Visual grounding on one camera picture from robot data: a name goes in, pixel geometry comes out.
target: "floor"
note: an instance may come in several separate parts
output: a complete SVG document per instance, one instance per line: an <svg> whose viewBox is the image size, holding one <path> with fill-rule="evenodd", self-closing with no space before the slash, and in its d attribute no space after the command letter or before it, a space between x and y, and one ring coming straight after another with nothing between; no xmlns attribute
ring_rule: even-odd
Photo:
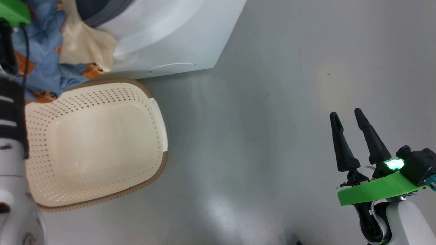
<svg viewBox="0 0 436 245"><path fill-rule="evenodd" d="M167 126L163 175L46 214L48 244L366 244L336 197L346 174L329 114L363 166L356 107L392 155L435 147L435 11L433 0L248 0L214 69L142 81ZM436 231L436 195L409 200Z"/></svg>

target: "washing machine drum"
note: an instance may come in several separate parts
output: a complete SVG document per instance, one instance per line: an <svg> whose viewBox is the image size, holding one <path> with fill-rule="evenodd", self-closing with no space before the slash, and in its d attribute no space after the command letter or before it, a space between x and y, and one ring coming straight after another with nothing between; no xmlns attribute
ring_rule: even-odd
<svg viewBox="0 0 436 245"><path fill-rule="evenodd" d="M122 13L134 0L76 0L83 22L98 27Z"/></svg>

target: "beige plastic laundry basket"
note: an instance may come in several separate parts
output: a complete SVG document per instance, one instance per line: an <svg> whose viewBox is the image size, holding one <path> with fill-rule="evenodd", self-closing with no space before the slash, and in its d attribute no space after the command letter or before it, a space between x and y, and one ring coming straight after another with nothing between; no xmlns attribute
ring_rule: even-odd
<svg viewBox="0 0 436 245"><path fill-rule="evenodd" d="M149 185L165 167L164 120L135 80L88 82L25 112L27 179L44 211L112 200Z"/></svg>

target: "clothes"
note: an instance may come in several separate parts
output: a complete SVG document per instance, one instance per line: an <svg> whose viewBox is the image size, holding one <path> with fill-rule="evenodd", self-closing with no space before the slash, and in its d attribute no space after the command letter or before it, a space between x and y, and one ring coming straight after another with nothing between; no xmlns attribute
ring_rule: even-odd
<svg viewBox="0 0 436 245"><path fill-rule="evenodd" d="M96 63L104 72L112 70L113 50L118 42L109 33L87 26L77 11L75 0L62 0L67 20L62 27L59 63Z"/></svg>
<svg viewBox="0 0 436 245"><path fill-rule="evenodd" d="M65 22L65 12L57 10L57 0L26 0L31 11L32 23L27 25L29 37L29 69L26 84L26 98L36 99L32 92L54 92L59 97L70 87L88 81L81 74L88 64L59 64L59 51L62 45L61 27ZM26 44L23 31L19 28L13 36L13 44L20 65L22 83Z"/></svg>

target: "black wire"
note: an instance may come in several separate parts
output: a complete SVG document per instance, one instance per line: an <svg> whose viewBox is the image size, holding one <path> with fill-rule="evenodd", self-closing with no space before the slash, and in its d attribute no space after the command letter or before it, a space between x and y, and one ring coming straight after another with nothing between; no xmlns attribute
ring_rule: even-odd
<svg viewBox="0 0 436 245"><path fill-rule="evenodd" d="M29 53L30 53L30 48L29 48L29 37L27 35L27 31L25 28L25 24L21 23L20 24L20 28L22 29L23 33L24 33L24 39L26 42L26 63L24 64L24 73L23 73L23 82L21 84L21 89L22 89L22 115L23 115L23 138L24 138L24 142L23 142L23 147L24 147L24 158L27 159L29 158L29 140L27 139L27 127L26 127L26 115L24 113L24 105L26 103L26 81L27 81L27 74L29 73Z"/></svg>
<svg viewBox="0 0 436 245"><path fill-rule="evenodd" d="M22 29L24 33L24 39L26 41L26 63L24 64L24 74L23 74L23 83L21 84L21 87L23 89L23 98L25 98L25 92L26 92L26 80L27 80L27 74L29 72L29 37L27 36L25 24L20 24L20 28Z"/></svg>

